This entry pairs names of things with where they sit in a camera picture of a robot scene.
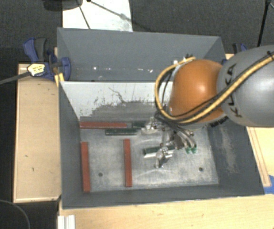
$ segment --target black floor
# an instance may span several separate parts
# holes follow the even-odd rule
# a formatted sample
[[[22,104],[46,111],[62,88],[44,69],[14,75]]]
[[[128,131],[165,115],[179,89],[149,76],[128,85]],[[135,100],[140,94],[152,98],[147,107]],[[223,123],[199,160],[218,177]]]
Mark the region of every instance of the black floor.
[[[129,1],[134,31],[221,36],[226,52],[232,52],[234,42],[248,48],[257,45],[264,0]],[[0,0],[0,80],[14,76],[18,62],[28,60],[21,46],[28,38],[48,38],[49,45],[56,46],[61,17],[61,4],[56,1]],[[263,45],[273,43],[274,11],[270,9]],[[0,199],[7,201],[12,196],[15,88],[15,83],[0,86]],[[56,203],[28,204],[23,209],[32,228],[54,228]]]

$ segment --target wooden board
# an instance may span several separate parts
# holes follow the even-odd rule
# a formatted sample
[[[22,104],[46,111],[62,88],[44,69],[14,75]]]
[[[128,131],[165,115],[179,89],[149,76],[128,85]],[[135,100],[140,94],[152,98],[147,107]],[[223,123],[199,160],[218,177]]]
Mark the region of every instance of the wooden board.
[[[19,65],[19,73],[27,65]],[[43,78],[18,81],[13,201],[57,200],[61,194],[57,88]]]

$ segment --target yellow striped cable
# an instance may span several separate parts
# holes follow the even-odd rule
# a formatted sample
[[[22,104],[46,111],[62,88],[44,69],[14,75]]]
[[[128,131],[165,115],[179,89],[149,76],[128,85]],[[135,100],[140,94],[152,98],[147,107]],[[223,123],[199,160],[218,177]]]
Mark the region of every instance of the yellow striped cable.
[[[162,114],[163,114],[166,118],[168,118],[168,119],[177,120],[176,118],[174,118],[174,117],[168,115],[168,113],[166,113],[166,112],[163,110],[163,108],[162,108],[161,102],[160,102],[160,100],[159,100],[159,92],[158,92],[158,89],[159,89],[159,87],[158,87],[158,86],[159,86],[159,82],[160,82],[161,78],[162,78],[168,71],[170,71],[170,70],[172,70],[172,69],[174,69],[174,68],[176,68],[176,67],[178,67],[178,66],[182,66],[182,65],[184,65],[184,64],[186,64],[186,63],[188,63],[188,62],[191,62],[191,61],[193,61],[193,60],[195,60],[195,57],[189,57],[189,58],[186,58],[186,59],[180,61],[179,63],[175,63],[175,64],[173,64],[173,65],[167,67],[166,69],[164,69],[164,70],[159,74],[159,76],[158,76],[157,79],[156,79],[156,82],[155,82],[155,90],[154,90],[154,93],[155,93],[155,102],[156,102],[156,104],[157,104],[158,109],[159,109],[159,110],[162,112]]]
[[[272,62],[274,60],[274,54],[271,55],[271,57],[264,59],[263,61],[257,63],[256,65],[254,65],[253,67],[251,67],[249,70],[247,70],[240,78],[238,78],[236,81],[234,81],[232,83],[232,85],[229,87],[229,89],[227,89],[227,91],[225,91],[217,100],[215,100],[211,105],[209,105],[206,109],[204,109],[202,112],[200,112],[199,114],[179,122],[180,124],[188,124],[191,123],[193,121],[198,120],[199,118],[204,117],[205,115],[207,115],[210,111],[212,111],[213,109],[215,109],[218,105],[220,105],[226,98],[228,98],[230,96],[230,94],[232,94],[238,87],[239,85],[245,81],[251,74],[253,74],[254,72],[256,72],[257,70],[259,70],[260,68],[264,67],[265,65],[267,65],[268,63]],[[174,65],[169,66],[167,69],[172,69],[175,68]],[[169,115],[166,111],[164,111],[162,109],[161,103],[159,101],[158,98],[158,83],[160,81],[160,79],[162,78],[162,76],[168,71],[168,70],[164,70],[157,78],[156,80],[156,84],[155,84],[155,101],[157,103],[157,106],[159,108],[159,110],[161,111],[161,113],[170,120],[178,120],[178,118],[173,117],[171,115]]]

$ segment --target wooden table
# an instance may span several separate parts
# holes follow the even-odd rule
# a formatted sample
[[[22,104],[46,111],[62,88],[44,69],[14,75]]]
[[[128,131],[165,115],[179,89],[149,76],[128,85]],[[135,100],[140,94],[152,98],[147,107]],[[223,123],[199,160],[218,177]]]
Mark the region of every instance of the wooden table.
[[[25,71],[20,65],[20,72]],[[14,202],[61,194],[57,88],[27,77],[18,82]],[[248,128],[264,183],[274,176],[274,128]],[[77,229],[274,228],[274,195],[62,210]]]

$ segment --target red wooden block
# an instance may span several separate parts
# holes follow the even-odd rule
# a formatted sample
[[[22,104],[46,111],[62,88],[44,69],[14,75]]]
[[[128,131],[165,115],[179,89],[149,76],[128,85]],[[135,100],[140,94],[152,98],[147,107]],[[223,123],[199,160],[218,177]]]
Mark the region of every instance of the red wooden block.
[[[126,187],[132,187],[133,179],[132,179],[131,142],[129,139],[123,140],[123,150],[124,150]]]
[[[81,162],[82,162],[82,175],[83,175],[83,191],[90,192],[90,171],[89,171],[89,155],[88,143],[81,142]]]

